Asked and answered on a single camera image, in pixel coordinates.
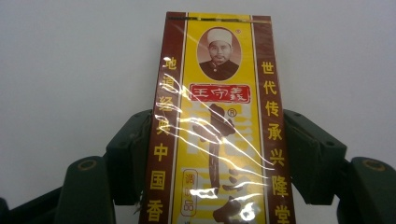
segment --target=white wall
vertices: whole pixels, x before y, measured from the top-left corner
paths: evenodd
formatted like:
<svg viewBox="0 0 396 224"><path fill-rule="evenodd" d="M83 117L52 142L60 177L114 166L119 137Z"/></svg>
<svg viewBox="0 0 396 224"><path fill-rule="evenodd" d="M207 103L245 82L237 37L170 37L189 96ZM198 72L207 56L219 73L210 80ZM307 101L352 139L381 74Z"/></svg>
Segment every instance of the white wall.
<svg viewBox="0 0 396 224"><path fill-rule="evenodd" d="M348 145L346 157L396 167L396 2L0 1L0 197L13 208L105 152L132 114L151 108L165 12L272 16L284 108ZM305 205L298 223L337 223ZM134 208L118 222L133 223Z"/></svg>

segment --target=oval portrait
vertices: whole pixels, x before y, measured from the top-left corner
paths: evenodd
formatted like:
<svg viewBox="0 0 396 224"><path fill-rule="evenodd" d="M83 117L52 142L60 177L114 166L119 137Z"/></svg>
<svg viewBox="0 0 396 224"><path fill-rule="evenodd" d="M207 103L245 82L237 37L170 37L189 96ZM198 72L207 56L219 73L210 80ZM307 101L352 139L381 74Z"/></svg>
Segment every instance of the oval portrait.
<svg viewBox="0 0 396 224"><path fill-rule="evenodd" d="M239 68L241 46L233 32L223 27L214 27L201 36L197 58L208 77L217 81L227 80Z"/></svg>

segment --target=red label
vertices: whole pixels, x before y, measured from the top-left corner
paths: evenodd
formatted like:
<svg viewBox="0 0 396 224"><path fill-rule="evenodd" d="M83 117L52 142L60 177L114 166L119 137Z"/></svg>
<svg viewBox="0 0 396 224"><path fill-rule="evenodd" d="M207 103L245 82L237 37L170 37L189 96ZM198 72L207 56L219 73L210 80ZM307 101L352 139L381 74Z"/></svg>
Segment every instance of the red label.
<svg viewBox="0 0 396 224"><path fill-rule="evenodd" d="M190 95L193 101L250 103L250 87L248 85L191 84Z"/></svg>

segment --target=white cap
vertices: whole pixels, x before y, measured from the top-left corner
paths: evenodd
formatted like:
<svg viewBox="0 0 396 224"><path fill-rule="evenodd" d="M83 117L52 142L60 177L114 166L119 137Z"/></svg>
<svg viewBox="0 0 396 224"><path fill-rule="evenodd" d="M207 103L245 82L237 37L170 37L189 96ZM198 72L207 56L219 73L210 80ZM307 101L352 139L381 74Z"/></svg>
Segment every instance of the white cap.
<svg viewBox="0 0 396 224"><path fill-rule="evenodd" d="M209 45L216 40L227 42L230 46L233 45L233 35L231 35L231 32L224 29L212 29L207 33L207 43L209 43Z"/></svg>

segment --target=packaging box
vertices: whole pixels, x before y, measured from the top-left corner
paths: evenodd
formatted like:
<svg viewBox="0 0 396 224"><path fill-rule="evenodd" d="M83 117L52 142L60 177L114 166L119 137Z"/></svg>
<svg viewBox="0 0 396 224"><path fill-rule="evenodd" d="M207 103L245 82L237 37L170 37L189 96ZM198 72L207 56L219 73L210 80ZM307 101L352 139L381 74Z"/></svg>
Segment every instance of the packaging box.
<svg viewBox="0 0 396 224"><path fill-rule="evenodd" d="M271 18L168 12L140 223L295 223Z"/></svg>

